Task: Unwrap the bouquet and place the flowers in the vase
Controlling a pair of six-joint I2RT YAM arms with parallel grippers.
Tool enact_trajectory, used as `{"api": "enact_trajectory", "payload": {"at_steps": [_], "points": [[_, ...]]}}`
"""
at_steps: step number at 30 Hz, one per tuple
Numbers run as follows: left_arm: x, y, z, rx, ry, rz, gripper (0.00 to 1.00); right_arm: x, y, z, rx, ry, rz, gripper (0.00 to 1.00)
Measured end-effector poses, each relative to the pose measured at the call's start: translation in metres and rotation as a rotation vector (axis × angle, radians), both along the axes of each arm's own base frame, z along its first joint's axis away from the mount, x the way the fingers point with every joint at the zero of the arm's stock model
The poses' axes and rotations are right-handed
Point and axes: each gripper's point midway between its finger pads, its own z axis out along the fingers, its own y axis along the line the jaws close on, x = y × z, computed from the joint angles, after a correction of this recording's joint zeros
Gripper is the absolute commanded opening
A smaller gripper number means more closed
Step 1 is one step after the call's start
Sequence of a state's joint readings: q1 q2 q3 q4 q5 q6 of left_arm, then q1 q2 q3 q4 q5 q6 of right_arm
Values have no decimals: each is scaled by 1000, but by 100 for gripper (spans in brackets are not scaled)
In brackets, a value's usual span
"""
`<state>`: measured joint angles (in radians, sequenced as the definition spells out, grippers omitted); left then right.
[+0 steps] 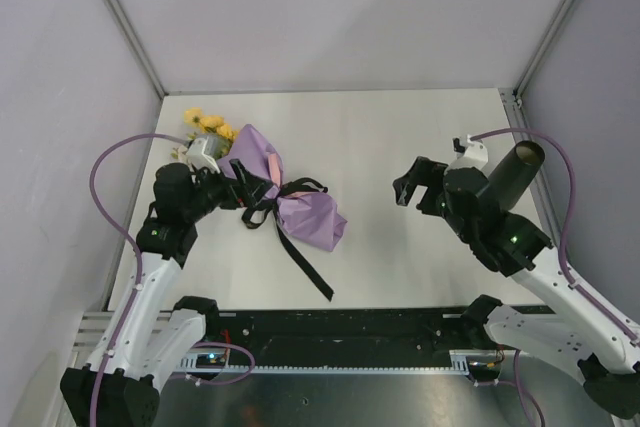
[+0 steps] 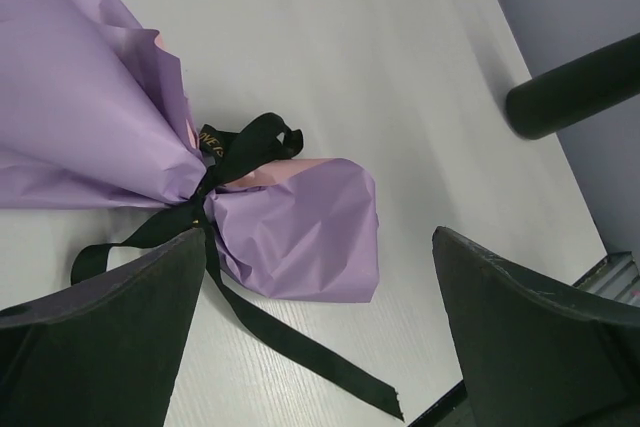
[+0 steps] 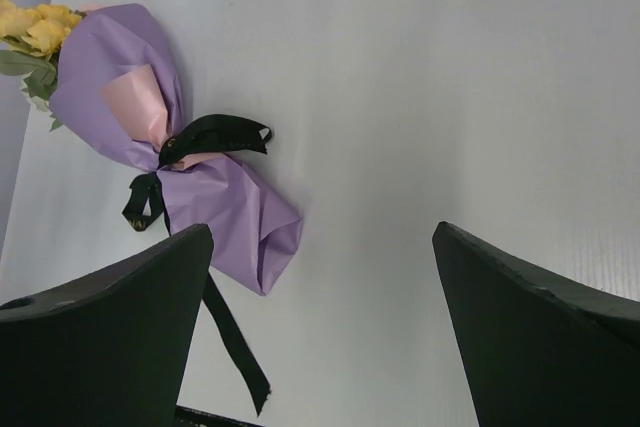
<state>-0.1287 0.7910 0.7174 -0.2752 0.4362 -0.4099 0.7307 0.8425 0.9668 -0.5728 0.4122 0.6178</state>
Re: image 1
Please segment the black gold-lettered ribbon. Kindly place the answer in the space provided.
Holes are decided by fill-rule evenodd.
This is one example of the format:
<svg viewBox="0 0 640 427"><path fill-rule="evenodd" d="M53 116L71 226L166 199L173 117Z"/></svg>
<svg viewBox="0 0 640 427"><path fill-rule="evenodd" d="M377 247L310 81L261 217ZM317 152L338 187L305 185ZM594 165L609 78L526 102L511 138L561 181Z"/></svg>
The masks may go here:
<svg viewBox="0 0 640 427"><path fill-rule="evenodd" d="M256 230L265 223L269 215L272 215L276 221L276 232L279 241L286 253L311 281L314 287L323 295L323 297L326 300L331 301L334 296L334 290L304 257L304 255L294 246L278 223L280 218L277 201L280 198L284 198L279 197L278 194L279 192L276 194L276 197L272 199L268 199L265 196L255 207L245 207L241 220L246 228L249 230Z"/></svg>

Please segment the purple wrapping paper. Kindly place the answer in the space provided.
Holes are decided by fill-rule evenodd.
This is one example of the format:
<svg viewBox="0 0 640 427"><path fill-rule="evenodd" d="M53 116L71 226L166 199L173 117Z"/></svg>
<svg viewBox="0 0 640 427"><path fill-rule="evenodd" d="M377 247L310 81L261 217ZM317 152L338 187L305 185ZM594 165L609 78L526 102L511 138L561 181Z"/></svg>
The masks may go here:
<svg viewBox="0 0 640 427"><path fill-rule="evenodd" d="M254 175L271 180L268 167L268 155L279 156L282 181L286 183L284 166L275 147L252 125L245 125L233 143L229 153L218 160L222 173L235 179L230 166L232 159L239 159ZM279 188L275 185L266 197L276 197ZM341 240L347 221L338 212L336 201L327 193L310 193L300 197L284 197L278 201L280 227L284 232L298 240L319 249L331 252Z"/></svg>

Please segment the yellow flower bunch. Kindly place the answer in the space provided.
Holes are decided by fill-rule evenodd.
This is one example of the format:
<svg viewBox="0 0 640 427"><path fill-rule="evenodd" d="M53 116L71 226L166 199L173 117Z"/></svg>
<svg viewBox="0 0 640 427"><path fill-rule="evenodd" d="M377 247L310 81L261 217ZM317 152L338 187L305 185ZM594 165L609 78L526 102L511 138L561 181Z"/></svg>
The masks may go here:
<svg viewBox="0 0 640 427"><path fill-rule="evenodd" d="M222 116L205 114L200 108L191 108L184 112L184 123L193 127L195 131L187 135L190 141L199 134L214 141L211 156L218 160L227 155L235 142L239 131L225 121Z"/></svg>

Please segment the pink wrapping paper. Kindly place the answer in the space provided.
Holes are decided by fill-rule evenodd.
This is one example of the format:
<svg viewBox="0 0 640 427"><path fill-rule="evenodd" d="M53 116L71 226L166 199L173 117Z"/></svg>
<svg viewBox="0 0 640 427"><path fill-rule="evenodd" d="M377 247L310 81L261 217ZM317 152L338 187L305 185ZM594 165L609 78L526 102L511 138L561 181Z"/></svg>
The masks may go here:
<svg viewBox="0 0 640 427"><path fill-rule="evenodd" d="M279 197L294 198L310 193L327 192L327 188L325 186L309 177L302 177L297 180L284 183L282 181L282 170L279 156L276 153L270 153L267 159L270 178L272 183L279 188Z"/></svg>

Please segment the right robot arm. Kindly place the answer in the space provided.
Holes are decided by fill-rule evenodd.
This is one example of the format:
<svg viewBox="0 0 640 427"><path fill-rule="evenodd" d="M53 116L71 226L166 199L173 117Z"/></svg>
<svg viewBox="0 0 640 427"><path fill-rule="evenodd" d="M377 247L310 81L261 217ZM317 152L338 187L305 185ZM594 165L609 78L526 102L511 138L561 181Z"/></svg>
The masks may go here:
<svg viewBox="0 0 640 427"><path fill-rule="evenodd" d="M461 323L469 346L494 340L530 353L573 377L599 407L630 419L639 413L638 324L575 269L561 266L551 239L512 211L541 165L510 152L484 174L475 161L447 165L419 157L394 181L395 200L406 206L423 187L417 206L423 214L443 218L486 268L529 290L567 328L512 320L506 305L481 297L469 307L475 314Z"/></svg>

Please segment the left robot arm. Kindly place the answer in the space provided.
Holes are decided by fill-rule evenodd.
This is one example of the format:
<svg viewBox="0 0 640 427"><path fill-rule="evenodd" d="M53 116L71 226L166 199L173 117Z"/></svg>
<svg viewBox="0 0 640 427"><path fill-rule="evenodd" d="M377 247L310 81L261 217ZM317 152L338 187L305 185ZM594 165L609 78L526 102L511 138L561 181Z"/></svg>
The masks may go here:
<svg viewBox="0 0 640 427"><path fill-rule="evenodd" d="M60 389L79 426L150 426L165 384L195 345L221 334L217 304L183 298L158 336L152 334L164 299L197 239L196 224L217 208L253 207L272 183L240 161L225 175L215 167L161 167L154 200L134 243L136 268L102 340L81 368L69 368Z"/></svg>

